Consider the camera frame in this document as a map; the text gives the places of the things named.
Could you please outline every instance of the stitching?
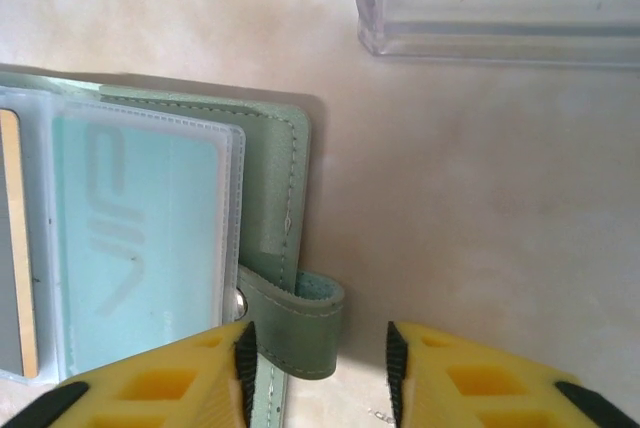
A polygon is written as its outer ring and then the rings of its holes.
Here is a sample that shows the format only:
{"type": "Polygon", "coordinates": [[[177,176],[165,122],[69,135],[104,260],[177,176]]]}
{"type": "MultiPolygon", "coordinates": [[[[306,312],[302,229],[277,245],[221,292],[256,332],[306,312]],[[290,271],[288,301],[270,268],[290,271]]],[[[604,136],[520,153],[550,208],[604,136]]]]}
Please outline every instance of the stitching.
{"type": "MultiPolygon", "coordinates": [[[[240,113],[238,111],[233,111],[233,110],[225,110],[222,108],[213,108],[213,107],[205,107],[205,106],[194,106],[194,105],[186,105],[184,103],[166,103],[166,102],[161,102],[161,101],[155,101],[155,100],[141,100],[141,99],[136,99],[136,98],[131,98],[131,97],[126,97],[126,96],[103,96],[102,98],[104,99],[110,99],[110,100],[114,100],[114,101],[130,101],[133,103],[140,103],[140,104],[147,104],[147,105],[160,105],[160,106],[167,106],[167,107],[171,107],[171,106],[175,106],[175,107],[182,107],[182,108],[188,108],[191,110],[201,110],[201,111],[210,111],[210,112],[218,112],[218,113],[229,113],[229,114],[233,114],[236,116],[249,116],[249,117],[253,117],[253,118],[267,118],[270,120],[276,120],[279,121],[281,123],[286,123],[289,128],[291,128],[291,168],[289,169],[289,187],[287,189],[287,212],[285,214],[285,219],[284,219],[284,238],[282,240],[282,252],[281,252],[281,257],[280,257],[280,278],[278,280],[278,285],[282,286],[282,281],[284,278],[284,265],[286,262],[286,254],[287,254],[287,238],[289,237],[289,229],[291,227],[291,195],[293,193],[293,175],[295,172],[295,164],[296,164],[296,151],[297,151],[297,146],[296,146],[296,132],[295,132],[295,126],[293,125],[293,123],[291,123],[289,120],[285,120],[284,118],[280,118],[277,116],[273,116],[273,115],[265,115],[263,113],[240,113]]],[[[267,413],[267,427],[271,426],[271,410],[273,408],[273,382],[274,382],[274,377],[275,377],[275,370],[273,369],[273,367],[271,367],[271,376],[270,376],[270,382],[269,382],[269,405],[268,405],[268,413],[267,413]]]]}
{"type": "Polygon", "coordinates": [[[289,368],[291,371],[295,371],[296,373],[302,373],[305,375],[318,375],[320,373],[329,373],[330,370],[304,370],[302,368],[296,368],[295,366],[293,366],[290,363],[287,363],[286,361],[284,361],[283,359],[279,358],[275,353],[269,351],[269,349],[267,349],[264,345],[260,344],[260,347],[267,352],[268,355],[272,356],[274,359],[276,359],[279,363],[282,363],[283,365],[285,365],[287,368],[289,368]]]}
{"type": "Polygon", "coordinates": [[[286,305],[283,305],[282,303],[280,303],[279,301],[277,301],[276,299],[270,297],[269,295],[261,292],[256,286],[252,285],[244,276],[240,275],[240,278],[247,284],[249,285],[251,288],[253,288],[254,290],[256,290],[257,292],[260,293],[261,296],[265,297],[267,300],[271,301],[272,303],[278,305],[280,308],[282,308],[285,311],[288,311],[290,313],[295,313],[296,315],[300,315],[300,316],[304,316],[306,318],[327,318],[329,316],[333,316],[336,313],[339,313],[342,310],[342,303],[340,303],[339,305],[337,305],[337,308],[335,308],[332,311],[329,311],[327,313],[318,313],[318,314],[311,314],[311,313],[305,313],[303,311],[298,311],[298,310],[294,310],[293,308],[289,308],[286,305]]]}

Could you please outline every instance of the white table surface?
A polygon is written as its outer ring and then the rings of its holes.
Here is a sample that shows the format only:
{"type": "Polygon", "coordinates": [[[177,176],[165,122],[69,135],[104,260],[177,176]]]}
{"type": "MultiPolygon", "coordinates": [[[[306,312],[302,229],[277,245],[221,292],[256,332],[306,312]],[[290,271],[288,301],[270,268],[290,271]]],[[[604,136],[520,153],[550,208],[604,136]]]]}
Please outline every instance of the white table surface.
{"type": "MultiPolygon", "coordinates": [[[[640,419],[640,75],[374,59],[356,18],[354,0],[0,0],[0,64],[310,113],[301,262],[348,305],[337,373],[291,384],[287,426],[387,426],[390,319],[574,372],[640,419]]],[[[0,383],[0,413],[37,393],[0,383]]]]}

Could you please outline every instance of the leather wallet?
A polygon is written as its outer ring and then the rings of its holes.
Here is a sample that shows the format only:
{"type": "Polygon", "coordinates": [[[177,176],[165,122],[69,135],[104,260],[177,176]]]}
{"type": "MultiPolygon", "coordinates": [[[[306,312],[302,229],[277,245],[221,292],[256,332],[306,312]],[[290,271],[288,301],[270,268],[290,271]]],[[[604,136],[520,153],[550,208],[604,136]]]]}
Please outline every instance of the leather wallet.
{"type": "Polygon", "coordinates": [[[252,426],[281,426],[287,374],[313,380],[335,370],[344,297],[333,280],[298,271],[310,140],[306,114],[294,106],[29,74],[0,73],[2,86],[229,123],[244,130],[238,288],[246,299],[245,316],[256,322],[261,354],[252,426]]]}

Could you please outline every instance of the transparent plastic case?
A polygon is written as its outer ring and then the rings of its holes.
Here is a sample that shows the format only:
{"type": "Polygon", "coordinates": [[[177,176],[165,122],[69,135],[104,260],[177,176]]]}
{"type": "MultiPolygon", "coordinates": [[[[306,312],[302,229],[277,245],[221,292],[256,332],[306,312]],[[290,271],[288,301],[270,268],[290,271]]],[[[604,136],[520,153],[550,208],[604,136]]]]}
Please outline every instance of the transparent plastic case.
{"type": "Polygon", "coordinates": [[[356,0],[375,55],[640,65],[640,0],[356,0]]]}
{"type": "Polygon", "coordinates": [[[244,133],[7,89],[17,113],[39,374],[58,382],[232,321],[244,133]]]}

